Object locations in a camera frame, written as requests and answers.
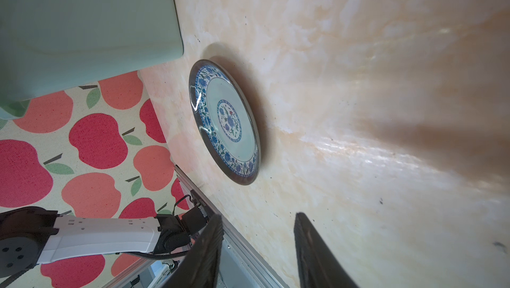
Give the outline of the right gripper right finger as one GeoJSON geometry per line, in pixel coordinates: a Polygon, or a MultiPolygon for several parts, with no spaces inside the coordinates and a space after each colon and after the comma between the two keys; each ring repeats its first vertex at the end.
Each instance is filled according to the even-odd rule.
{"type": "Polygon", "coordinates": [[[303,212],[296,214],[294,236],[301,287],[357,287],[303,212]]]}

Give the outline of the aluminium front rail frame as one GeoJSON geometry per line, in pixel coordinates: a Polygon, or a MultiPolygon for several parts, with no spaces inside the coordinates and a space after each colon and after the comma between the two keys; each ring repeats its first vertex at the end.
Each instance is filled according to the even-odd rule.
{"type": "MultiPolygon", "coordinates": [[[[105,287],[162,287],[171,277],[171,260],[136,260],[105,287]]],[[[267,261],[243,235],[223,218],[217,287],[287,287],[267,261]]]]}

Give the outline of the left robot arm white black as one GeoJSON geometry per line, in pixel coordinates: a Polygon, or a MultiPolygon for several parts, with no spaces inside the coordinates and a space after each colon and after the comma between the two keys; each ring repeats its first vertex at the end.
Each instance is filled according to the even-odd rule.
{"type": "Polygon", "coordinates": [[[41,207],[1,213],[1,277],[73,257],[128,253],[150,260],[179,257],[209,218],[201,207],[182,216],[79,218],[41,207]]]}

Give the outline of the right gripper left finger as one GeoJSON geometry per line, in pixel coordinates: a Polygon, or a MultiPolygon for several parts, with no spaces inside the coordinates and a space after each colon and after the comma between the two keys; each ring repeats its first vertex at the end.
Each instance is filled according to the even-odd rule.
{"type": "Polygon", "coordinates": [[[177,270],[161,287],[216,287],[223,235],[222,217],[215,214],[177,270]]]}

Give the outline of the mint green plastic bin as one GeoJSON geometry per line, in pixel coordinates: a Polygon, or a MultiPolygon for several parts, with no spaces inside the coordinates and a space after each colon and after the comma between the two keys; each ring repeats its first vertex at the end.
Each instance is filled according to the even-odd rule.
{"type": "Polygon", "coordinates": [[[174,0],[1,0],[1,118],[183,51],[174,0]]]}

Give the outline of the teal patterned small plate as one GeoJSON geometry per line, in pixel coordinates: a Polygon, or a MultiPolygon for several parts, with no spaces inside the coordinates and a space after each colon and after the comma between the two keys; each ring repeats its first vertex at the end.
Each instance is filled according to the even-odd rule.
{"type": "Polygon", "coordinates": [[[236,80],[216,62],[197,61],[189,75],[189,99],[203,142],[220,170],[240,185],[260,171],[261,143],[251,107],[236,80]]]}

